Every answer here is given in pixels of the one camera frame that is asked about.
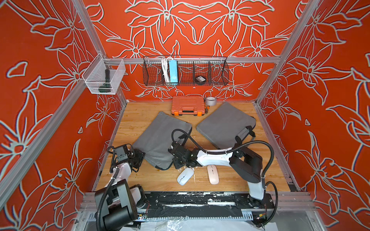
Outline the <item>pink computer mouse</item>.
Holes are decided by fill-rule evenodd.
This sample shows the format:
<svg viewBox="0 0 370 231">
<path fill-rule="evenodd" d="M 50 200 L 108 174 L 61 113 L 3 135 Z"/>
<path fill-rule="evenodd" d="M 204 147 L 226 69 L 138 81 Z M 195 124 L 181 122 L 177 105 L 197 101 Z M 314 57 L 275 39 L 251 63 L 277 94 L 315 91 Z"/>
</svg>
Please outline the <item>pink computer mouse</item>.
<svg viewBox="0 0 370 231">
<path fill-rule="evenodd" d="M 212 185 L 216 185 L 219 183 L 219 175 L 218 170 L 215 165 L 208 165 L 207 166 L 208 176 L 209 176 L 209 182 Z"/>
</svg>

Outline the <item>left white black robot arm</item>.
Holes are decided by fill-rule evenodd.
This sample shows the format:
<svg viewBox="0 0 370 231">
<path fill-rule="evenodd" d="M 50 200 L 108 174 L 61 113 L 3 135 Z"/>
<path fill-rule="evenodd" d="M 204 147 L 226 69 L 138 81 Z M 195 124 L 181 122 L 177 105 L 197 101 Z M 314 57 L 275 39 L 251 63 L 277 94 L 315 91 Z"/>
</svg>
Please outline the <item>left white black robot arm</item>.
<svg viewBox="0 0 370 231">
<path fill-rule="evenodd" d="M 142 187 L 129 187 L 127 183 L 131 173 L 139 170 L 145 154 L 131 144 L 110 146 L 107 152 L 112 154 L 111 178 L 106 187 L 95 192 L 95 225 L 98 231 L 119 231 L 138 219 L 137 207 L 145 204 Z"/>
</svg>

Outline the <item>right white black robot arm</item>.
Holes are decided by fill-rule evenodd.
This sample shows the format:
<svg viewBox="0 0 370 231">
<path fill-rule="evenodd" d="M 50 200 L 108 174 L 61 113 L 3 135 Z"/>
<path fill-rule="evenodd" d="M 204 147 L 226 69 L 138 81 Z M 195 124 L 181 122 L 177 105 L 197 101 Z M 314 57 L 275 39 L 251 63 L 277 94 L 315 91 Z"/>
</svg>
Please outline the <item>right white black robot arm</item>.
<svg viewBox="0 0 370 231">
<path fill-rule="evenodd" d="M 189 150 L 174 138 L 176 132 L 180 132 L 186 138 L 190 139 L 196 148 Z M 252 207 L 262 205 L 264 212 L 253 217 L 252 224 L 256 228 L 265 228 L 274 218 L 278 208 L 278 190 L 272 181 L 266 182 L 266 172 L 273 163 L 275 152 L 269 143 L 261 140 L 251 140 L 243 144 L 236 143 L 233 147 L 218 150 L 206 150 L 201 147 L 190 134 L 182 129 L 175 129 L 171 133 L 172 143 L 168 149 L 169 153 L 186 167 L 193 169 L 204 166 L 226 166 L 231 167 L 243 180 L 247 182 L 249 189 L 248 200 Z M 267 165 L 263 166 L 263 158 L 248 146 L 252 144 L 262 144 L 270 151 L 270 159 Z M 269 215 L 267 205 L 263 202 L 266 190 L 272 185 L 275 192 L 275 203 L 273 210 Z"/>
</svg>

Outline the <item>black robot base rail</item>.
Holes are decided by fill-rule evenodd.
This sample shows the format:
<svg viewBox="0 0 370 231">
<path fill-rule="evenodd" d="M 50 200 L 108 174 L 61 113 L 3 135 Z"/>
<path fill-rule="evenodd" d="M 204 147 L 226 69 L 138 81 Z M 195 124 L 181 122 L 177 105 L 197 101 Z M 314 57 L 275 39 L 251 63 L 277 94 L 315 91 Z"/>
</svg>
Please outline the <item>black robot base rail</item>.
<svg viewBox="0 0 370 231">
<path fill-rule="evenodd" d="M 270 214 L 275 203 L 270 194 L 262 201 L 246 192 L 146 192 L 145 204 L 138 208 L 148 220 L 235 219 L 252 220 L 259 214 Z"/>
</svg>

